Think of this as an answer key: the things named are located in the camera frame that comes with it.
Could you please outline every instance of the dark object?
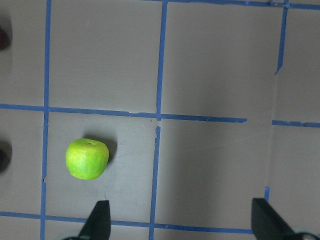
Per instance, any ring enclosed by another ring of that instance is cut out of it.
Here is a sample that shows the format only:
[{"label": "dark object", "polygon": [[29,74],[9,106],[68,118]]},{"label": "dark object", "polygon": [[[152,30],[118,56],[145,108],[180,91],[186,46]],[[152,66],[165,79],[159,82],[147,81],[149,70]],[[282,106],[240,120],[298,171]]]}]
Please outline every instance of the dark object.
[{"label": "dark object", "polygon": [[3,46],[3,33],[2,33],[1,26],[0,26],[0,50],[2,49],[2,46]]},{"label": "dark object", "polygon": [[0,141],[0,174],[8,168],[11,161],[11,155],[11,146]]},{"label": "dark object", "polygon": [[0,26],[0,51],[7,48],[9,45],[10,45],[9,36]]},{"label": "dark object", "polygon": [[253,198],[251,229],[257,240],[320,240],[308,232],[295,233],[263,198]]},{"label": "dark object", "polygon": [[64,240],[108,240],[111,232],[109,201],[98,201],[78,237]]}]

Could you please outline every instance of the green apple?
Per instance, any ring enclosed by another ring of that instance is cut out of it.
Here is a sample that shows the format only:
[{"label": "green apple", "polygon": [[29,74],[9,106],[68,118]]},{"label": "green apple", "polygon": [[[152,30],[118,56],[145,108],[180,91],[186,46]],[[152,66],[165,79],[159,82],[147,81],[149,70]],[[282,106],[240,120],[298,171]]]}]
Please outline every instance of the green apple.
[{"label": "green apple", "polygon": [[65,165],[78,179],[98,178],[106,169],[109,149],[100,141],[79,138],[70,143],[65,153]]}]

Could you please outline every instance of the blue tape line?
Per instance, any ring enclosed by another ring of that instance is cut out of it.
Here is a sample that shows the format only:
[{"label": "blue tape line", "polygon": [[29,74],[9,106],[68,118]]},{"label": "blue tape line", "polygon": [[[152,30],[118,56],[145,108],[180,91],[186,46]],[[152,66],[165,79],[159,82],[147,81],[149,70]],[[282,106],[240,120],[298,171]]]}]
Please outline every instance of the blue tape line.
[{"label": "blue tape line", "polygon": [[139,117],[139,118],[156,118],[156,113],[139,112],[131,113],[128,111],[113,111],[113,110],[98,110],[98,109],[82,109],[82,108],[67,108],[67,107],[52,107],[50,106],[49,112],[56,113],[70,113],[70,114],[99,114],[108,116],[121,116],[121,117]]},{"label": "blue tape line", "polygon": [[86,218],[65,217],[65,216],[45,216],[45,219],[50,221],[71,222],[71,223],[85,223],[87,221]]},{"label": "blue tape line", "polygon": [[141,228],[149,228],[151,226],[149,222],[138,222],[138,221],[111,221],[111,225],[141,227]]},{"label": "blue tape line", "polygon": [[278,64],[276,68],[275,74],[279,72],[283,65],[284,54],[285,54],[285,41],[286,41],[286,27],[287,27],[287,14],[288,9],[283,8],[282,10],[282,23],[281,23],[281,34],[280,34],[280,44],[279,44],[279,52],[278,52]]},{"label": "blue tape line", "polygon": [[149,240],[154,239],[155,228],[153,224],[156,219],[156,200],[157,200],[157,185],[158,185],[158,165],[159,165],[159,147],[160,147],[160,132],[159,126],[155,129],[156,138],[154,141],[154,158],[153,158],[153,177],[152,177],[152,195],[151,195],[151,208],[150,208],[150,223]]},{"label": "blue tape line", "polygon": [[44,44],[44,107],[49,106],[51,0],[46,1]]},{"label": "blue tape line", "polygon": [[264,189],[264,199],[269,202],[270,198],[270,187],[266,186]]},{"label": "blue tape line", "polygon": [[27,111],[44,111],[43,106],[0,104],[0,109],[27,110]]},{"label": "blue tape line", "polygon": [[203,122],[239,123],[239,124],[242,124],[248,121],[247,118],[193,116],[193,115],[178,115],[178,114],[162,114],[162,118],[175,119],[175,120],[203,121]]},{"label": "blue tape line", "polygon": [[171,229],[171,230],[192,231],[192,232],[253,234],[253,232],[250,229],[238,229],[238,228],[181,226],[181,225],[157,224],[157,223],[154,225],[154,227],[157,229]]},{"label": "blue tape line", "polygon": [[44,112],[43,112],[43,144],[42,144],[42,183],[40,208],[40,240],[46,235],[46,183],[47,153],[48,153],[48,121],[49,121],[49,70],[50,70],[50,27],[51,27],[51,0],[46,1],[45,11],[45,43],[44,43]]},{"label": "blue tape line", "polygon": [[9,211],[0,211],[0,216],[1,217],[23,218],[23,219],[40,219],[40,215],[38,215],[38,214],[9,212]]},{"label": "blue tape line", "polygon": [[269,2],[260,1],[240,1],[240,0],[169,0],[173,3],[201,3],[201,4],[217,4],[217,5],[239,5],[251,7],[270,7]]},{"label": "blue tape line", "polygon": [[290,126],[290,127],[304,127],[304,128],[320,128],[320,123],[319,122],[300,122],[300,121],[272,120],[272,125]]},{"label": "blue tape line", "polygon": [[320,5],[290,3],[291,9],[320,10]]},{"label": "blue tape line", "polygon": [[[37,215],[37,214],[6,212],[6,211],[0,211],[0,216],[14,217],[14,218],[25,218],[25,219],[40,219],[41,218],[41,216]],[[59,221],[59,222],[71,222],[71,223],[85,223],[87,221],[86,218],[51,216],[51,215],[45,216],[45,219],[47,221]],[[112,220],[111,225],[126,226],[126,227],[153,228],[153,229],[170,229],[170,230],[192,231],[192,232],[207,232],[207,233],[253,234],[250,229],[182,226],[182,225],[137,222],[137,221]]]},{"label": "blue tape line", "polygon": [[163,0],[162,13],[161,13],[161,28],[160,28],[158,79],[157,79],[157,88],[156,88],[156,118],[158,121],[161,120],[162,82],[163,82],[164,59],[165,59],[167,6],[168,6],[168,0]]}]

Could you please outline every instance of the gray floor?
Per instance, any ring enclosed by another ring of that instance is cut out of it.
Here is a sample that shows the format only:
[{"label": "gray floor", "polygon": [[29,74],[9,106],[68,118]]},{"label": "gray floor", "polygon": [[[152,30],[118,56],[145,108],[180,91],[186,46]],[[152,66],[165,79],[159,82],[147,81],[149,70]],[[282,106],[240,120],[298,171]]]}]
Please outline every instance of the gray floor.
[{"label": "gray floor", "polygon": [[[253,240],[251,199],[265,187],[290,225],[320,233],[320,11],[288,10],[275,74],[282,17],[239,4],[2,0],[1,239],[62,239],[108,199],[111,240]],[[82,137],[111,152],[95,180],[65,166]],[[178,226],[200,231],[167,229]]]}]

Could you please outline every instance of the floor tile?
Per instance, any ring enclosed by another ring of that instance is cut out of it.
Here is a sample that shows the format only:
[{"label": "floor tile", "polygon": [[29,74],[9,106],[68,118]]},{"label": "floor tile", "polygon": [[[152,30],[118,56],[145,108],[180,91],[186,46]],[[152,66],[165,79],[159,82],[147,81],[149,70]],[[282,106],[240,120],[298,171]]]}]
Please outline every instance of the floor tile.
[{"label": "floor tile", "polygon": [[0,25],[10,45],[0,52],[0,103],[44,104],[46,1],[2,0]]},{"label": "floor tile", "polygon": [[50,105],[156,112],[161,2],[52,1]]},{"label": "floor tile", "polygon": [[[49,115],[46,209],[48,215],[87,218],[99,200],[110,200],[111,218],[149,222],[157,121],[89,114]],[[87,137],[110,148],[105,172],[80,180],[66,168],[69,143]]]},{"label": "floor tile", "polygon": [[[67,237],[77,236],[84,223],[65,221],[46,221],[45,240],[61,240]],[[109,240],[147,240],[149,228],[133,226],[111,226]]]},{"label": "floor tile", "polygon": [[274,126],[270,203],[290,226],[320,232],[320,129]]},{"label": "floor tile", "polygon": [[320,11],[290,9],[283,66],[278,76],[276,119],[320,122]]},{"label": "floor tile", "polygon": [[40,220],[0,216],[2,240],[40,239]]},{"label": "floor tile", "polygon": [[268,126],[249,123],[163,120],[156,222],[250,228],[251,200],[264,195],[269,135]]},{"label": "floor tile", "polygon": [[192,232],[168,229],[155,229],[154,240],[255,240],[252,234],[216,233],[216,232]]},{"label": "floor tile", "polygon": [[282,10],[169,3],[162,112],[266,119]]},{"label": "floor tile", "polygon": [[42,112],[0,109],[0,149],[10,160],[0,170],[0,211],[40,213],[43,119]]}]

